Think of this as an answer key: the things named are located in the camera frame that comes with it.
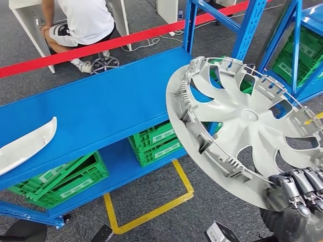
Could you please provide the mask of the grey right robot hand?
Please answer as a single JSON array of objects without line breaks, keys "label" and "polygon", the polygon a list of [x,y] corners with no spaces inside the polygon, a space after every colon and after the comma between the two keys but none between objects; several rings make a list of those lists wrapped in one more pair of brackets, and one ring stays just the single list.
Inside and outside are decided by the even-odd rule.
[{"label": "grey right robot hand", "polygon": [[282,191],[282,211],[260,209],[270,241],[322,241],[322,169],[292,169],[269,180]]}]

